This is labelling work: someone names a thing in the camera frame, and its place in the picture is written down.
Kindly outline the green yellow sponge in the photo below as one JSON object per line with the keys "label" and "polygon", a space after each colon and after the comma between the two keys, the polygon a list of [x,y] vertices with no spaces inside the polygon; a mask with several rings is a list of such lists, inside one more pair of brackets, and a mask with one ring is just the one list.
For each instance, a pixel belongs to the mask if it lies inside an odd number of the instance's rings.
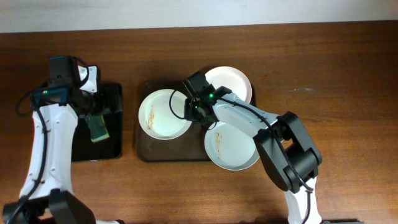
{"label": "green yellow sponge", "polygon": [[86,122],[90,129],[90,138],[93,143],[109,138],[109,133],[106,128],[103,115],[89,116]]}

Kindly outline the pink white plate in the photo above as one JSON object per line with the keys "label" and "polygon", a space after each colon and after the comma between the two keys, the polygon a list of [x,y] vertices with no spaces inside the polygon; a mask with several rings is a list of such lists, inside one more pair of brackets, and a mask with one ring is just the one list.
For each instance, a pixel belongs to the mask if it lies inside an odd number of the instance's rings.
{"label": "pink white plate", "polygon": [[205,73],[206,80],[215,88],[224,86],[229,88],[233,93],[245,101],[250,103],[252,99],[252,86],[247,76],[237,68],[220,66],[212,68]]}

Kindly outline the white plate with stain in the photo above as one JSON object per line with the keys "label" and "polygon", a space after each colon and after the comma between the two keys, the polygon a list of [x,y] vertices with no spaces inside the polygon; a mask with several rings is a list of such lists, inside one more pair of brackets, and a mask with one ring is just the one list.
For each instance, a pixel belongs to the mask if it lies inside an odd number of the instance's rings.
{"label": "white plate with stain", "polygon": [[139,107],[139,124],[144,132],[152,138],[175,139],[185,134],[192,125],[191,121],[179,119],[172,113],[169,99],[172,99],[173,112],[181,118],[184,117],[187,97],[173,89],[162,89],[150,93]]}

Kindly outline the light blue plate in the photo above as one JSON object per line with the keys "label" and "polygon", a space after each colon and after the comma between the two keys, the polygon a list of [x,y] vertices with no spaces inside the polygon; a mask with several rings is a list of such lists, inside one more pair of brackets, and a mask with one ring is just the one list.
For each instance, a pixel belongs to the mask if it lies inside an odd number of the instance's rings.
{"label": "light blue plate", "polygon": [[259,159],[253,139],[226,123],[218,123],[208,130],[204,145],[208,157],[226,170],[244,170]]}

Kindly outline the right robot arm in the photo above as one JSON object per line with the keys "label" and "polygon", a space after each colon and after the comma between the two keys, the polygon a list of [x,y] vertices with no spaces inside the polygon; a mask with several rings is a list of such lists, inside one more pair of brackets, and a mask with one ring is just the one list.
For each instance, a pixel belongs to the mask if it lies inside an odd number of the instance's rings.
{"label": "right robot arm", "polygon": [[315,196],[322,156],[299,117],[267,113],[231,90],[189,90],[186,115],[229,124],[252,138],[270,180],[285,193],[289,223],[321,223]]}

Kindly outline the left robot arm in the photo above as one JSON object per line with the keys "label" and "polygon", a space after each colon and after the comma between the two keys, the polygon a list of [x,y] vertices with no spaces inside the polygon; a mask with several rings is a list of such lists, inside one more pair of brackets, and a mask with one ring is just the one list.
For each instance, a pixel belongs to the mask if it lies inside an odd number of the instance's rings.
{"label": "left robot arm", "polygon": [[101,84],[96,91],[43,84],[28,92],[34,142],[27,178],[16,202],[6,204],[5,223],[99,223],[74,196],[71,180],[73,139],[81,118],[94,120],[122,112],[121,87]]}

